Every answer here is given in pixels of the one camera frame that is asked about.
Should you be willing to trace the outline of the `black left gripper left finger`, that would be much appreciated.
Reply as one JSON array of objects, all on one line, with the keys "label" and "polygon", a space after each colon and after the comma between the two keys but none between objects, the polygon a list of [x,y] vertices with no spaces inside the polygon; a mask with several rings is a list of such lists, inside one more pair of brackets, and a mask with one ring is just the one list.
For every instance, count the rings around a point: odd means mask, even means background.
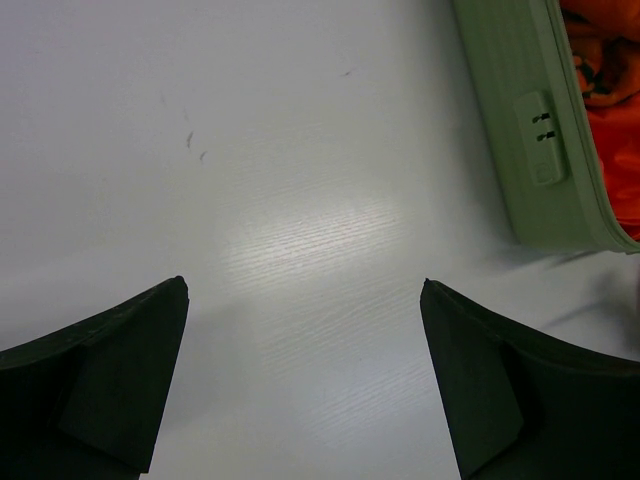
[{"label": "black left gripper left finger", "polygon": [[2,351],[2,478],[148,473],[188,307],[187,284],[176,276]]}]

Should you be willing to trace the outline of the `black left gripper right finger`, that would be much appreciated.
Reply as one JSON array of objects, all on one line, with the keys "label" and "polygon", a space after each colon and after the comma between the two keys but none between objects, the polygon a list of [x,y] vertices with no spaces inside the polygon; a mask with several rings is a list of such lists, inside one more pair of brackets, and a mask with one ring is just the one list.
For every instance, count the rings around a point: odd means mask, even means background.
[{"label": "black left gripper right finger", "polygon": [[639,364],[427,280],[420,310],[463,479],[636,479]]}]

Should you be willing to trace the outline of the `green suitcase blue lining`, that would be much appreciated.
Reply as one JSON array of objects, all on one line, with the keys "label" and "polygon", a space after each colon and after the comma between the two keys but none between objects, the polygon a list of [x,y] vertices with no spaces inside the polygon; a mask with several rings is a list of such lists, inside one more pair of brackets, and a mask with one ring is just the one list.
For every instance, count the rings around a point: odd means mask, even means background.
[{"label": "green suitcase blue lining", "polygon": [[453,6],[516,238],[554,253],[638,253],[606,193],[559,3]]}]

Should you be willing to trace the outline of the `plain orange cloth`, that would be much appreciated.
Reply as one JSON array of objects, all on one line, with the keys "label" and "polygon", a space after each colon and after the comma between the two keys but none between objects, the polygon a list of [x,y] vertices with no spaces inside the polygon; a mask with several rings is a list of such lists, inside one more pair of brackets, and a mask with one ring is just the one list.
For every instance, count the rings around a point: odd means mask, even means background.
[{"label": "plain orange cloth", "polygon": [[616,220],[639,240],[639,107],[587,110],[589,125]]}]

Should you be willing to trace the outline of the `orange black patterned cloth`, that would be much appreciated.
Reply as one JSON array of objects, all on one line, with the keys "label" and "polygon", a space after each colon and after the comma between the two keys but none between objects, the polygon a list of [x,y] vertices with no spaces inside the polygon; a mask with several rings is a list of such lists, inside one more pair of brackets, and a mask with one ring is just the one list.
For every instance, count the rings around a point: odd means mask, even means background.
[{"label": "orange black patterned cloth", "polygon": [[639,93],[639,2],[562,1],[585,104],[605,108]]}]

